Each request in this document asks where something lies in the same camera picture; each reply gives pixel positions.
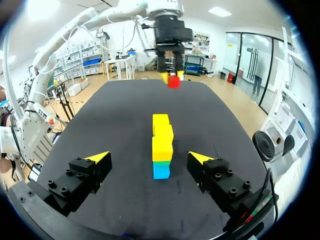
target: black mat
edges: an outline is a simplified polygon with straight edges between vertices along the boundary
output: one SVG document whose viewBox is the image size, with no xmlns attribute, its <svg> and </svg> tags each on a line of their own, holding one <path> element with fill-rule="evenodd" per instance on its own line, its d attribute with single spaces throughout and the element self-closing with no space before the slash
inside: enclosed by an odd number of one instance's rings
<svg viewBox="0 0 320 240">
<path fill-rule="evenodd" d="M 171 175 L 153 180 L 152 114 L 166 113 L 174 131 Z M 250 137 L 203 83 L 169 89 L 161 80 L 108 82 L 80 109 L 45 161 L 38 182 L 64 173 L 75 157 L 110 151 L 113 169 L 96 195 L 69 218 L 93 229 L 145 238 L 205 240 L 222 233 L 229 216 L 201 194 L 186 169 L 188 151 L 223 157 L 230 169 L 263 184 L 266 170 Z M 273 212 L 265 218 L 272 223 Z"/>
</svg>

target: poster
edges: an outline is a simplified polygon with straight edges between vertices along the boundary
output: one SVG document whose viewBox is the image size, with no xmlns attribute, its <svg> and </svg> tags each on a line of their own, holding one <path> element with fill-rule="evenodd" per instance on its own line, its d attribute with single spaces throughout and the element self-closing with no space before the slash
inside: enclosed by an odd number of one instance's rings
<svg viewBox="0 0 320 240">
<path fill-rule="evenodd" d="M 200 49 L 201 52 L 209 52 L 210 36 L 206 33 L 193 31 L 193 47 Z"/>
</svg>

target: glass door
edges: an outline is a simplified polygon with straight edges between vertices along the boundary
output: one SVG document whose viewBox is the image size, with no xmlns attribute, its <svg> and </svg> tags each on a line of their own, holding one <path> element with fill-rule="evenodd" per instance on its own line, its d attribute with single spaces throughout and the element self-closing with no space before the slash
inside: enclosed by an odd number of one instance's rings
<svg viewBox="0 0 320 240">
<path fill-rule="evenodd" d="M 237 72 L 240 52 L 240 33 L 227 33 L 226 43 L 224 47 L 224 62 L 222 72 L 226 74 L 225 79 L 228 78 L 229 73 L 234 76 Z"/>
<path fill-rule="evenodd" d="M 272 39 L 243 33 L 239 72 L 235 85 L 257 104 L 260 103 L 270 70 Z"/>
</svg>

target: bolt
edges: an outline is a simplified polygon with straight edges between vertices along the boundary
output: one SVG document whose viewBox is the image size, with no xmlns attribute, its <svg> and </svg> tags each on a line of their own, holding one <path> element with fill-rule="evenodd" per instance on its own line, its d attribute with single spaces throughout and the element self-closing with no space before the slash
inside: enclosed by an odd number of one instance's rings
<svg viewBox="0 0 320 240">
<path fill-rule="evenodd" d="M 76 177 L 81 180 L 81 179 L 84 178 L 84 175 L 83 175 L 81 172 L 79 172 L 79 173 L 76 175 Z"/>
<path fill-rule="evenodd" d="M 215 180 L 219 180 L 219 179 L 221 179 L 221 177 L 222 177 L 222 175 L 220 173 L 216 173 L 214 175 Z"/>
<path fill-rule="evenodd" d="M 67 174 L 68 176 L 72 175 L 72 171 L 70 169 L 65 170 L 65 174 Z"/>
<path fill-rule="evenodd" d="M 24 203 L 25 201 L 26 201 L 26 199 L 23 197 L 23 196 L 21 196 L 20 198 L 19 198 L 19 201 L 20 201 L 20 203 Z"/>
<path fill-rule="evenodd" d="M 232 170 L 228 170 L 228 171 L 226 172 L 226 175 L 227 175 L 228 177 L 230 177 L 230 176 L 232 176 L 233 173 L 234 173 L 234 172 L 233 172 Z"/>
<path fill-rule="evenodd" d="M 34 195 L 34 193 L 32 191 L 28 191 L 28 196 L 32 197 Z"/>
<path fill-rule="evenodd" d="M 52 181 L 52 180 L 49 180 L 49 181 L 48 181 L 48 185 L 49 185 L 49 187 L 52 188 L 52 189 L 55 189 L 55 188 L 57 187 L 56 183 L 55 183 L 54 181 Z"/>
<path fill-rule="evenodd" d="M 250 181 L 245 181 L 245 182 L 243 183 L 242 187 L 243 187 L 244 189 L 250 188 Z"/>
<path fill-rule="evenodd" d="M 233 188 L 231 188 L 230 190 L 229 190 L 229 192 L 228 192 L 228 194 L 229 194 L 229 196 L 230 197 L 235 197 L 236 196 L 236 194 L 237 194 L 237 189 L 235 189 L 234 187 Z"/>
<path fill-rule="evenodd" d="M 67 196 L 69 194 L 69 189 L 64 186 L 60 189 L 60 192 L 62 195 Z"/>
</svg>

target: green block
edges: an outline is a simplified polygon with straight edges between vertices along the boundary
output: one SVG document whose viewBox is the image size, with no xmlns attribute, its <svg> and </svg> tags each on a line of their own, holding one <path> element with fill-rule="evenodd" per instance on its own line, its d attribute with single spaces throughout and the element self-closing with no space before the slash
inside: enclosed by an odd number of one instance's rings
<svg viewBox="0 0 320 240">
<path fill-rule="evenodd" d="M 154 164 L 158 166 L 169 166 L 170 163 L 171 161 L 154 161 Z"/>
</svg>

